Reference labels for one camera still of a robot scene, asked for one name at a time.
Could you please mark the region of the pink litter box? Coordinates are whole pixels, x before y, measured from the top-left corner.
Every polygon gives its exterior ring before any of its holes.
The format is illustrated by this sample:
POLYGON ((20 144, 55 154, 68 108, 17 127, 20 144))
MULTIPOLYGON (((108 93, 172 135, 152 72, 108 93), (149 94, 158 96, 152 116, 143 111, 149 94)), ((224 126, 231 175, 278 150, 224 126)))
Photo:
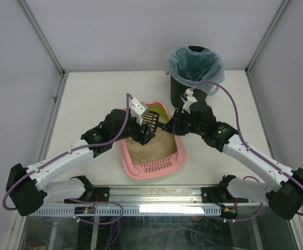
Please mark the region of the pink litter box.
POLYGON ((170 174, 182 168, 187 160, 186 150, 181 137, 177 135, 174 135, 174 137, 177 147, 175 153, 163 159, 146 162, 144 164, 133 164, 128 153, 125 139, 118 141, 118 148, 126 173, 133 179, 147 180, 170 174))

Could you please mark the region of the black litter scoop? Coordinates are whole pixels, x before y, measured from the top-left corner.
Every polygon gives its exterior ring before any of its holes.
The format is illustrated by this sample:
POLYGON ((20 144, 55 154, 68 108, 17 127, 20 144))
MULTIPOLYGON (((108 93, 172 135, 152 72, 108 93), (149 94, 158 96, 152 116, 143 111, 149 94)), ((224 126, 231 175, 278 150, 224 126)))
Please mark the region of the black litter scoop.
POLYGON ((155 133, 157 128, 162 128, 165 126, 165 120, 160 116, 160 114, 156 111, 149 110, 143 117, 142 117, 142 124, 148 124, 150 130, 155 133))

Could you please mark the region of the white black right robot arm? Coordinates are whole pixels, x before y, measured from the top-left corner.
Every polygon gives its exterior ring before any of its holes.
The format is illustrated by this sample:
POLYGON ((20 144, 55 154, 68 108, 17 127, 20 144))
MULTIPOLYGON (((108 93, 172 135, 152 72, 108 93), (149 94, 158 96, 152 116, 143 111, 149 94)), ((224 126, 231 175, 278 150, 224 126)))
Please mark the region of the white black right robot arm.
POLYGON ((217 121, 206 102, 194 102, 187 109, 176 109, 162 129, 179 136, 196 134, 207 146, 232 157, 262 179, 258 182, 227 175, 218 184, 225 193, 267 205, 286 220, 298 214, 303 205, 303 169, 293 170, 258 152, 238 130, 217 121))

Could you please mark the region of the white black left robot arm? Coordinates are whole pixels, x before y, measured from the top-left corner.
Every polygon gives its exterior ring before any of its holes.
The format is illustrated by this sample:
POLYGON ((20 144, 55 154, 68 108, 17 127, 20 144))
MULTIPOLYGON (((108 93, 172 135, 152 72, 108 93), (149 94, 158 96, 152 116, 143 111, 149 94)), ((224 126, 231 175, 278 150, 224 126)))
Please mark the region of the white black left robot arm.
POLYGON ((85 176, 56 182, 65 171, 109 151, 114 142, 131 138, 146 145, 155 137, 159 114, 148 109, 139 113, 133 108, 113 109, 96 127, 57 155, 24 167, 11 167, 3 207, 28 216, 44 203, 65 199, 87 201, 93 185, 85 176))

